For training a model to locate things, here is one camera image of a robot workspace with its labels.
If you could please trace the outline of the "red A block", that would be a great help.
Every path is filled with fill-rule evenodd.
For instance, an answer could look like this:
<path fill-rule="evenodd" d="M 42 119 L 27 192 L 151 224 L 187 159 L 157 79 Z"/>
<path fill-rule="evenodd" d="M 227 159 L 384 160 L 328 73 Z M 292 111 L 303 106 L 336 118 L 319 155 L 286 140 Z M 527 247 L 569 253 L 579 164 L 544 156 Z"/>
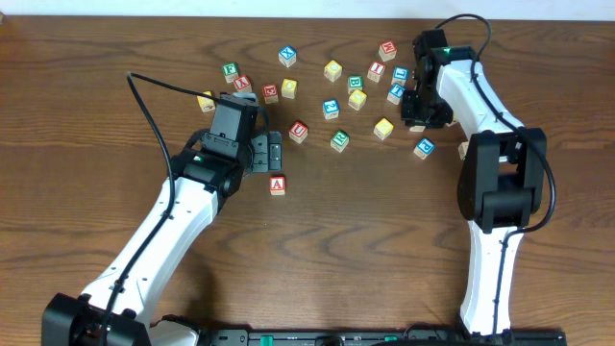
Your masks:
<path fill-rule="evenodd" d="M 269 180 L 269 190 L 272 195 L 285 195 L 285 177 L 271 177 Z"/>

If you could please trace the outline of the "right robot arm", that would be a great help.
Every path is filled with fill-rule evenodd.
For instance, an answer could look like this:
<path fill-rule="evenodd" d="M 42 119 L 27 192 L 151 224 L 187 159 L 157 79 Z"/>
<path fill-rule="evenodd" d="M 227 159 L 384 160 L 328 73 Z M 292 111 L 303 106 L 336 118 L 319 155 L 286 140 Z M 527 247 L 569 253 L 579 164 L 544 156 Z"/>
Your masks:
<path fill-rule="evenodd" d="M 546 136 L 505 108 L 472 47 L 450 45 L 442 29 L 421 33 L 412 47 L 416 85 L 403 94 L 402 120 L 410 129 L 457 122 L 468 139 L 456 196 L 471 235 L 470 268 L 458 316 L 470 337 L 504 334 L 516 252 L 553 179 Z"/>

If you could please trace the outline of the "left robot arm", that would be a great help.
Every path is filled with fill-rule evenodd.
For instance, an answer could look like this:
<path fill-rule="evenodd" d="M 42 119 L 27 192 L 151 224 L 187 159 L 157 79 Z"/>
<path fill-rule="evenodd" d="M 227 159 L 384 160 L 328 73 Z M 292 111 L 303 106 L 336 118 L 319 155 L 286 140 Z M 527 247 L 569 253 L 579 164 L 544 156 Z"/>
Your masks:
<path fill-rule="evenodd" d="M 203 331 L 177 317 L 152 321 L 160 296 L 193 241 L 251 170 L 267 157 L 266 110 L 254 93 L 219 97 L 210 129 L 171 160 L 157 203 L 111 265 L 77 298 L 57 294 L 42 315 L 44 345 L 202 345 Z"/>

